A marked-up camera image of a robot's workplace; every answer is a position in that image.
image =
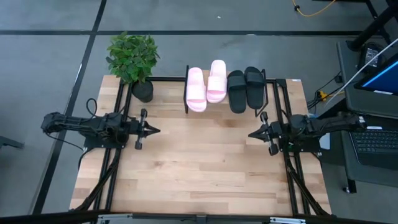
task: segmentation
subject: green plant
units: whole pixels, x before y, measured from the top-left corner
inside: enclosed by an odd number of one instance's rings
[[[127,32],[111,38],[108,47],[111,73],[120,77],[125,83],[138,81],[144,83],[146,77],[152,75],[152,68],[157,63],[157,46],[151,36],[131,35]]]

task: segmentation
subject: floor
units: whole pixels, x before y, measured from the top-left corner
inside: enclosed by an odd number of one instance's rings
[[[321,9],[325,1],[300,0],[306,13]],[[376,11],[384,1],[372,1]],[[101,0],[3,0],[0,30],[92,30]],[[222,59],[228,70],[247,66],[265,68],[270,78],[300,78],[308,100],[313,92],[340,71],[336,42],[347,36],[303,35],[185,35],[184,30],[347,31],[363,30],[373,18],[364,3],[339,2],[317,17],[305,18],[288,0],[107,0],[98,30],[176,30],[181,35],[154,35],[161,60],[156,76],[183,76],[185,66],[209,68]],[[386,26],[398,37],[397,22]],[[85,101],[96,98],[105,61],[108,35],[97,35],[81,66],[88,35],[0,35],[0,135],[25,143],[23,150],[0,150],[0,216],[32,211],[44,177],[53,141],[41,132],[45,114],[67,107],[79,69],[85,69],[73,110],[88,116]],[[376,37],[376,42],[385,44]],[[331,84],[326,91],[337,85]],[[67,141],[82,145],[83,138],[69,132]],[[43,212],[68,210],[81,152],[64,145]],[[338,217],[394,223],[398,220],[398,189],[358,183],[358,193],[347,195],[343,167],[325,164],[324,178],[332,212]],[[135,221],[166,223],[173,221]]]

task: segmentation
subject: white cable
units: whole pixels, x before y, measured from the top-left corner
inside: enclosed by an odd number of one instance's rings
[[[384,48],[382,51],[380,51],[376,56],[374,56],[368,63],[366,63],[366,65],[364,65],[361,69],[359,69],[358,70],[358,72],[350,79],[350,80],[348,80],[348,82],[345,84],[345,85],[343,85],[343,87],[341,87],[341,89],[339,89],[338,91],[337,91],[337,93],[335,93],[331,98],[330,98],[330,100],[329,101],[327,101],[326,102],[326,105],[332,100],[332,99],[334,99],[338,94],[339,94],[339,92],[341,92],[342,90],[344,90],[344,88],[346,88],[347,86],[348,86],[348,84],[351,82],[351,81],[353,81],[353,79],[359,74],[359,73],[361,73],[362,72],[362,70],[364,70],[364,68],[366,67],[366,66],[368,66],[374,59],[376,59],[376,58],[378,58],[378,56],[380,55],[380,54],[382,54],[383,52],[385,52],[389,47],[391,47],[394,43],[396,43],[398,41],[398,38],[396,39],[396,40],[394,40],[390,45],[388,45],[386,48]]]

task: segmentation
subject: black flower pot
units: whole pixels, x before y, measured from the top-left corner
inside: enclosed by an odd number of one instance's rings
[[[143,103],[148,103],[154,98],[154,86],[149,80],[145,80],[144,83],[136,82],[131,93]]]

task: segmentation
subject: blue screen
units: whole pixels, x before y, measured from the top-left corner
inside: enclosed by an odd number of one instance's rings
[[[398,62],[388,66],[362,87],[389,93],[398,93]]]

